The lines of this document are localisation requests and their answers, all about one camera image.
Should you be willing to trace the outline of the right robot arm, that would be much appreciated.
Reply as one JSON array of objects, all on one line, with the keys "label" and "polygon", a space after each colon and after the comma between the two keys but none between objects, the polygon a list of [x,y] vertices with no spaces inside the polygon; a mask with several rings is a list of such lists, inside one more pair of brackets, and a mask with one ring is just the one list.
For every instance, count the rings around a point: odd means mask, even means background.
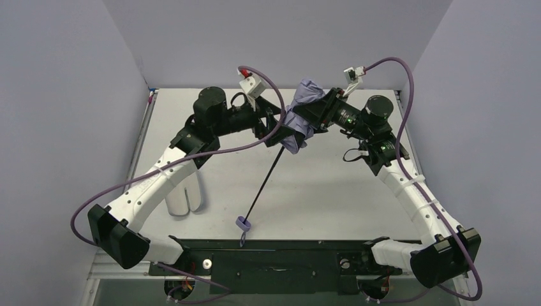
[{"label": "right robot arm", "polygon": [[341,89],[293,108],[317,132],[335,124],[341,133],[359,141],[362,159],[375,177],[394,194],[420,235],[419,244],[381,237],[368,243],[369,262],[411,272],[426,288],[470,271],[481,238],[451,217],[416,171],[409,153],[397,141],[389,124],[394,105],[374,95],[363,108],[349,105]]}]

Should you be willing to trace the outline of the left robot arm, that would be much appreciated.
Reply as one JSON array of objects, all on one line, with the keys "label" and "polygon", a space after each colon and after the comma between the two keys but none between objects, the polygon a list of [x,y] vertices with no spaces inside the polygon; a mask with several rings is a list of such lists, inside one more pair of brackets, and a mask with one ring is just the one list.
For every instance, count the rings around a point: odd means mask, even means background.
[{"label": "left robot arm", "polygon": [[258,143],[269,146],[283,126],[285,106],[276,106],[261,96],[261,90],[241,94],[241,105],[229,105],[219,87],[202,89],[194,100],[184,127],[170,140],[162,155],[146,174],[124,183],[127,190],[105,206],[93,205],[87,218],[94,244],[123,269],[142,261],[174,264],[184,252],[172,238],[166,240],[141,234],[148,217],[162,201],[182,187],[194,187],[202,199],[197,171],[220,148],[221,136],[251,130]]}]

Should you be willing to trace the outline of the lavender umbrella case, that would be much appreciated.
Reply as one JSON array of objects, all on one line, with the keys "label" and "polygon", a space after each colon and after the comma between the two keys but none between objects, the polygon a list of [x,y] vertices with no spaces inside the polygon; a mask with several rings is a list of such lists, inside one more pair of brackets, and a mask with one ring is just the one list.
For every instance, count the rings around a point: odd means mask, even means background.
[{"label": "lavender umbrella case", "polygon": [[168,213],[173,217],[198,212],[204,203],[198,170],[180,182],[165,197],[165,203]]}]

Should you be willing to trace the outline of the lavender umbrella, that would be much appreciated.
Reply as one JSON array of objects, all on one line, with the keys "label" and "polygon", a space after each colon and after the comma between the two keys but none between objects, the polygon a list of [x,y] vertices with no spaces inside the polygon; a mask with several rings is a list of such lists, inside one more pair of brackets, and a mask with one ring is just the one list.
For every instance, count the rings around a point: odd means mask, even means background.
[{"label": "lavender umbrella", "polygon": [[246,243],[246,237],[251,229],[251,223],[248,221],[259,197],[266,187],[272,172],[277,166],[284,151],[289,151],[292,154],[297,154],[301,149],[307,146],[307,139],[311,138],[316,130],[316,124],[311,123],[308,119],[308,107],[315,104],[318,100],[322,99],[325,95],[324,90],[317,85],[311,79],[303,79],[297,86],[293,100],[287,107],[286,117],[284,120],[285,126],[293,130],[292,136],[287,136],[280,141],[282,147],[278,151],[278,154],[274,158],[262,184],[259,187],[248,211],[245,215],[239,216],[235,221],[237,227],[242,230],[241,237],[239,239],[239,246],[244,247]]}]

